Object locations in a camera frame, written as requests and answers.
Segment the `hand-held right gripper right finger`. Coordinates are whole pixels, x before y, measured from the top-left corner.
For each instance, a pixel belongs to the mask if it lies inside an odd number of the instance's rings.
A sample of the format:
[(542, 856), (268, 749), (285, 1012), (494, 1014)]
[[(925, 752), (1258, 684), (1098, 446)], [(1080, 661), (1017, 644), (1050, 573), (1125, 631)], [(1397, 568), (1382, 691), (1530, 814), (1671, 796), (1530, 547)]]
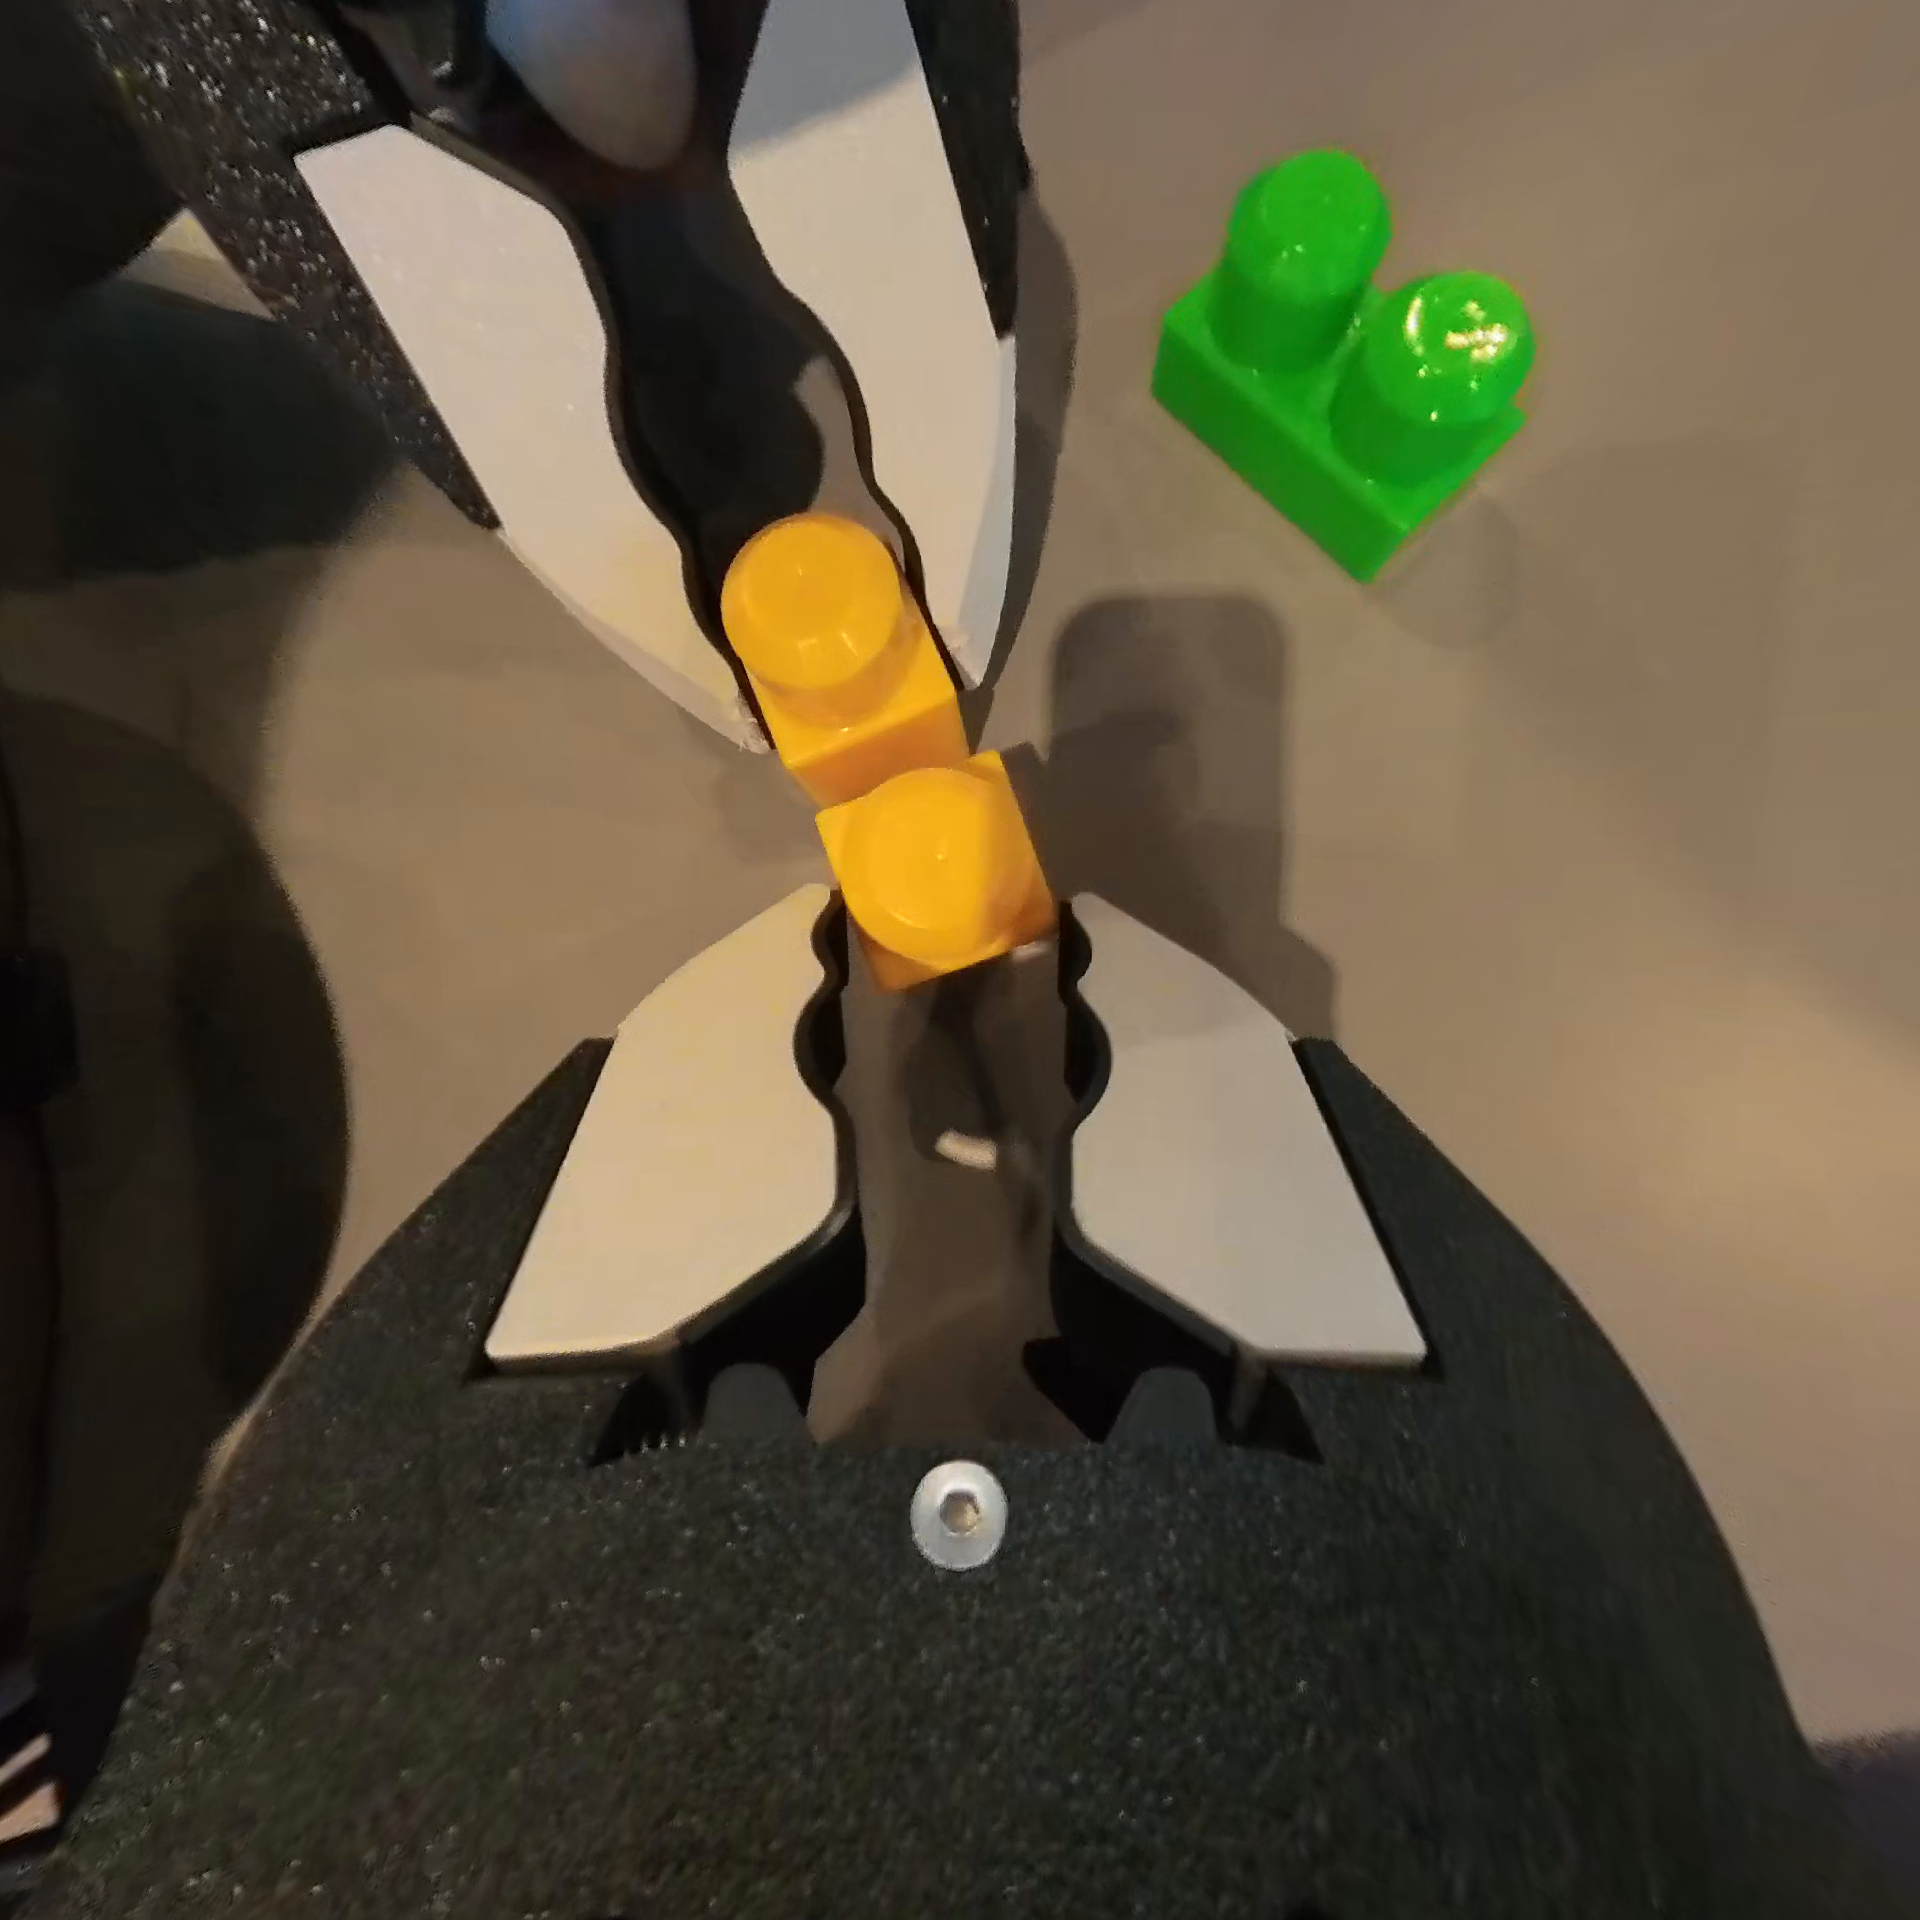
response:
[(1284, 1022), (1101, 895), (1077, 895), (1071, 925), (1103, 1043), (1066, 1147), (1078, 1242), (1236, 1358), (1420, 1367), (1423, 1333)]

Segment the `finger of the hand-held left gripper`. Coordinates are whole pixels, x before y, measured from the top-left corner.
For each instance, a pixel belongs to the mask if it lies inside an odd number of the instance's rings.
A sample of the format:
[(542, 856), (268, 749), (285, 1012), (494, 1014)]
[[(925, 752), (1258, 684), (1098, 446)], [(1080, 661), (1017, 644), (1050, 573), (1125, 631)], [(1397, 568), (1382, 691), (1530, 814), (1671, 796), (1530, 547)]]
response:
[(727, 168), (842, 366), (870, 488), (978, 687), (1012, 567), (1017, 339), (991, 318), (908, 4), (766, 4)]
[(730, 659), (694, 615), (681, 542), (622, 455), (607, 320), (562, 216), (410, 128), (294, 166), (516, 563), (663, 698), (761, 749)]

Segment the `green two-stud building block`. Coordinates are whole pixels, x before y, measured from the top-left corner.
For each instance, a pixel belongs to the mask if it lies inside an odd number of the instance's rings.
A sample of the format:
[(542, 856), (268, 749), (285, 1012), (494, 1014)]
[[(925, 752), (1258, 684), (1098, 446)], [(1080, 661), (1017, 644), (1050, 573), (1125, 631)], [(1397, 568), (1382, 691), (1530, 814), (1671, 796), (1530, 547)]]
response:
[(1538, 350), (1502, 277), (1378, 286), (1392, 230), (1361, 158), (1264, 166), (1164, 316), (1150, 372), (1161, 412), (1358, 583), (1518, 437)]

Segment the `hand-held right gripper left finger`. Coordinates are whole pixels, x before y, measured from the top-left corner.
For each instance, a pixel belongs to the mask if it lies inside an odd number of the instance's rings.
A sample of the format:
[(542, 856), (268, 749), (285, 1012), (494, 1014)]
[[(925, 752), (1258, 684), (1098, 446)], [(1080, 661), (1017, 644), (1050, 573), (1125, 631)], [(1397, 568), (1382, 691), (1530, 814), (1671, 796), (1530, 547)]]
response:
[(810, 1376), (861, 1309), (847, 919), (802, 884), (617, 1023), (484, 1339), (497, 1371)]

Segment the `yellow one-stud building block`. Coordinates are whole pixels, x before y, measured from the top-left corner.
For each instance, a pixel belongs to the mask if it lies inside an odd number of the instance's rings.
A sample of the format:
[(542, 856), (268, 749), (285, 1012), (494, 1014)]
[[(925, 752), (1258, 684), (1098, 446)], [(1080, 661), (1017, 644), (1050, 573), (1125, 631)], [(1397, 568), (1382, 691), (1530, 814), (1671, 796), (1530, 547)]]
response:
[(720, 607), (775, 752), (815, 807), (968, 759), (946, 659), (894, 550), (863, 523), (773, 522), (736, 552)]
[(1057, 898), (998, 752), (889, 778), (813, 822), (885, 991), (978, 970), (1057, 931)]

